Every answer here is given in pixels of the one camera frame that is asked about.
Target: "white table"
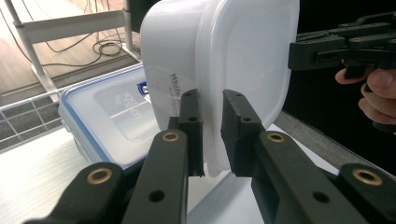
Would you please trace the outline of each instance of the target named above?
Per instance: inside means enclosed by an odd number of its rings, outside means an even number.
[[[275,125],[270,130],[280,131]],[[337,174],[337,169],[301,147],[317,166]],[[45,217],[87,165],[64,128],[0,153],[0,223]],[[188,211],[188,223],[263,223],[250,178],[229,172],[216,178],[190,177]]]

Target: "black cable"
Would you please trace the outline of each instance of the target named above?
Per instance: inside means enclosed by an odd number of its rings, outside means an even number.
[[[87,0],[86,2],[87,2],[87,5],[85,5],[84,14],[87,13],[88,4],[91,4],[90,0]]]
[[[98,4],[95,0],[95,12],[98,13]],[[96,32],[96,42],[99,41],[99,32]]]
[[[46,16],[50,18],[50,15],[49,15],[47,12],[45,12],[45,11],[43,10],[43,8],[41,8],[41,6],[40,6],[40,4],[38,4],[37,0],[35,0],[35,4],[38,6],[38,8],[40,8],[40,11],[41,11],[42,13],[46,14]]]
[[[26,6],[24,0],[22,0],[22,3],[23,3],[23,5],[24,5],[24,7],[25,7],[27,13],[29,14],[30,19],[31,19],[32,21],[34,21],[33,16],[32,16],[32,14],[30,13],[29,9],[27,8],[27,6]],[[86,38],[88,38],[88,36],[90,36],[90,35],[92,35],[92,34],[93,34],[93,33],[90,33],[90,34],[88,34],[88,35],[85,35],[82,39],[80,39],[80,40],[77,41],[76,43],[74,43],[74,44],[72,44],[72,45],[70,45],[69,47],[64,48],[64,49],[54,49],[54,48],[50,45],[50,43],[49,43],[48,41],[46,41],[45,43],[47,44],[47,46],[48,46],[53,52],[55,52],[55,53],[60,53],[60,52],[63,52],[63,51],[66,51],[66,50],[68,50],[68,49],[73,48],[74,46],[78,45],[79,43],[81,43],[83,40],[85,40]]]
[[[29,12],[29,10],[27,9],[27,6],[25,5],[25,3],[24,3],[23,0],[22,0],[22,2],[23,2],[23,4],[24,4],[24,6],[25,6],[25,8],[26,8],[26,10],[27,10],[27,12],[28,12],[28,14],[29,14],[29,16],[32,18],[32,15],[30,14],[30,12]],[[6,26],[7,26],[8,30],[9,30],[9,32],[11,33],[12,38],[14,39],[14,42],[15,42],[15,44],[17,45],[18,49],[19,49],[20,52],[23,54],[23,56],[31,63],[32,61],[26,56],[26,54],[24,53],[24,51],[21,49],[21,46],[19,45],[19,43],[18,43],[18,41],[17,41],[15,35],[12,33],[12,30],[11,30],[11,28],[9,27],[9,25],[8,25],[8,23],[7,23],[7,20],[6,20],[6,17],[4,16],[3,11],[1,10],[1,8],[0,8],[0,13],[1,13],[1,15],[2,15],[2,17],[3,17],[3,20],[4,20],[5,24],[6,24]],[[108,35],[108,36],[105,37],[105,39],[99,40],[99,41],[97,41],[94,45],[92,45],[92,50],[93,50],[95,53],[99,54],[99,56],[98,56],[98,58],[96,58],[95,60],[93,60],[93,61],[90,62],[90,63],[85,63],[85,64],[46,63],[46,64],[42,64],[41,66],[44,67],[44,66],[60,65],[60,66],[71,66],[71,67],[84,67],[84,66],[88,66],[88,65],[91,65],[91,64],[93,64],[93,63],[96,63],[97,61],[99,61],[99,60],[101,59],[101,57],[102,57],[103,55],[108,56],[108,57],[117,56],[117,55],[120,54],[120,52],[121,52],[121,50],[122,50],[122,47],[121,47],[122,40],[121,40],[121,38],[120,38],[120,33],[118,32],[118,30],[117,30],[117,29],[115,29],[115,30],[116,30],[116,32],[117,32],[116,35],[119,37],[118,40],[117,40],[117,39],[106,40],[106,39],[109,37],[109,35]],[[117,52],[115,52],[115,53],[104,53],[104,48],[105,48],[105,47],[114,46],[114,45],[119,47],[119,50],[118,50]]]
[[[108,3],[108,0],[106,0],[107,3],[107,9],[110,10],[110,4]]]
[[[100,0],[100,4],[102,4],[103,11],[106,11],[106,7],[105,7],[105,5],[103,4],[103,0]]]
[[[114,35],[125,35],[125,33],[114,34]],[[105,37],[102,38],[102,40],[107,40],[108,38],[113,37],[114,35],[106,35]]]
[[[23,52],[23,50],[22,50],[20,44],[19,44],[18,41],[17,41],[17,38],[15,38],[15,35],[12,33],[11,28],[9,27],[9,25],[8,25],[8,23],[7,23],[7,20],[6,20],[6,17],[4,16],[3,11],[1,10],[1,8],[0,8],[0,13],[1,13],[1,16],[3,17],[4,23],[6,24],[6,26],[7,26],[8,30],[9,30],[9,32],[11,33],[12,38],[14,39],[14,42],[15,42],[15,44],[17,45],[18,49],[21,51],[21,53],[22,53],[23,56],[27,59],[27,61],[29,61],[29,62],[31,63],[32,61],[31,61],[31,60],[29,59],[29,57],[27,57],[27,55]]]

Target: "human hand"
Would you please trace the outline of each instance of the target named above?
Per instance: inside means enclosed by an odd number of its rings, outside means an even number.
[[[340,84],[351,84],[367,78],[361,87],[364,98],[359,100],[359,108],[372,121],[396,125],[396,69],[372,71],[367,67],[363,77],[345,78],[346,69],[339,71],[335,79]]]

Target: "brass insert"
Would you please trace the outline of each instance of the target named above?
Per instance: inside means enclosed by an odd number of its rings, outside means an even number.
[[[180,138],[178,133],[166,133],[163,135],[163,141],[165,142],[175,142]]]
[[[374,172],[364,169],[355,169],[353,171],[353,176],[355,176],[359,181],[373,186],[382,185],[382,178]]]
[[[273,142],[284,142],[285,141],[285,137],[279,133],[269,133],[267,135],[268,139],[273,141]]]
[[[108,168],[99,168],[96,169],[92,172],[87,177],[87,182],[92,185],[98,185],[105,183],[111,176],[113,175],[113,172],[108,169]]]

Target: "plastic food container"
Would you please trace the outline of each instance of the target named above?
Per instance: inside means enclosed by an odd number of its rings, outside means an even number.
[[[209,175],[230,168],[220,137],[222,91],[246,95],[268,128],[289,87],[299,0],[162,0],[141,27],[141,50],[160,128],[180,96],[200,92]]]
[[[87,161],[123,169],[146,157],[160,130],[142,64],[65,90],[59,114]]]

